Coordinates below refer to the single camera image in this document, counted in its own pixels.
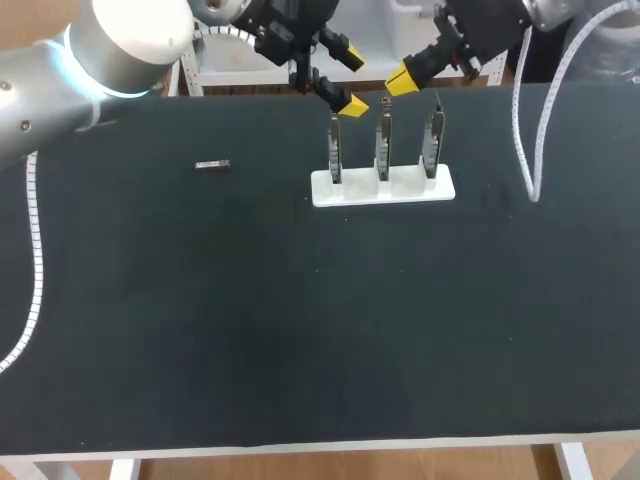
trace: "robotic arm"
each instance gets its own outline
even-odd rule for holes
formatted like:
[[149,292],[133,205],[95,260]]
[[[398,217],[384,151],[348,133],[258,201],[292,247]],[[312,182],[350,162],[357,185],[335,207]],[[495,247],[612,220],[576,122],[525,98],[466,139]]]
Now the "robotic arm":
[[436,44],[405,58],[387,88],[392,95],[417,92],[448,65],[473,80],[531,25],[550,31],[583,8],[584,0],[446,0],[436,8]]
[[336,87],[311,65],[318,43],[351,71],[364,59],[349,39],[332,32],[327,22],[340,0],[189,0],[198,20],[208,26],[232,23],[256,37],[257,53],[274,64],[289,63],[289,85],[306,95],[315,92],[337,114],[359,117],[369,107],[344,88]]

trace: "black table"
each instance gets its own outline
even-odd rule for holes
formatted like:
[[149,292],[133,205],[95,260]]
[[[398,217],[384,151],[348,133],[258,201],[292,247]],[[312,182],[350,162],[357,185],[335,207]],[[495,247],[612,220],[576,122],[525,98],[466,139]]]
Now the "black table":
[[[545,93],[523,91],[530,152]],[[0,456],[639,430],[640,90],[563,87],[536,205],[510,94],[440,91],[443,203],[314,208],[314,98],[157,100],[43,151],[44,303],[0,377]],[[433,103],[395,101],[395,163],[417,161]],[[372,164],[378,111],[344,121],[345,166]],[[227,174],[194,171],[223,158]],[[17,165],[0,174],[0,358],[30,301],[25,209]]]

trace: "white stand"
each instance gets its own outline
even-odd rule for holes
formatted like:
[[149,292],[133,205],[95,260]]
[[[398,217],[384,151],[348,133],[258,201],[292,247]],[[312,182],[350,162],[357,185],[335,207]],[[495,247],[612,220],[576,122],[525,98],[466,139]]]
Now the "white stand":
[[328,170],[313,172],[311,191],[316,207],[435,202],[456,197],[449,167],[440,164],[436,178],[429,180],[422,159],[418,165],[391,167],[388,182],[379,180],[375,166],[343,169],[341,185],[333,184]]

